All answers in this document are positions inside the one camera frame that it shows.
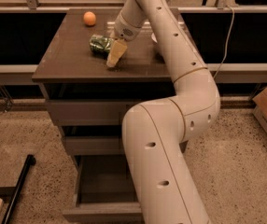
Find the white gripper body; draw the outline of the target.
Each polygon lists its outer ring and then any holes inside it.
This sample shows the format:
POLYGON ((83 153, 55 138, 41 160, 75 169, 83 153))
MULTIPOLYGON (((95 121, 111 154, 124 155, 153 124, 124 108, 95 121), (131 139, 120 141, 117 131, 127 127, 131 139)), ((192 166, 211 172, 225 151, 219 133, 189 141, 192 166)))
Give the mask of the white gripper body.
POLYGON ((127 18, 122 12, 115 20, 113 31, 117 39, 133 41, 136 39, 142 29, 142 22, 137 19, 134 14, 127 18))

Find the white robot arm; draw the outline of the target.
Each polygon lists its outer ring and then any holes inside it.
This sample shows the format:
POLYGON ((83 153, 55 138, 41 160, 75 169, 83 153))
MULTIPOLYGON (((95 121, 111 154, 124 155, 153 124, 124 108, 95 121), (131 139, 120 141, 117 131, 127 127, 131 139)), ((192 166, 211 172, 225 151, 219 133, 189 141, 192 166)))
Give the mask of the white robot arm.
POLYGON ((172 97, 130 108, 122 142, 145 224, 212 224, 183 158, 181 145, 206 131, 220 110, 218 88, 181 30, 168 0, 127 0, 112 33, 113 67, 150 23, 174 84, 172 97))

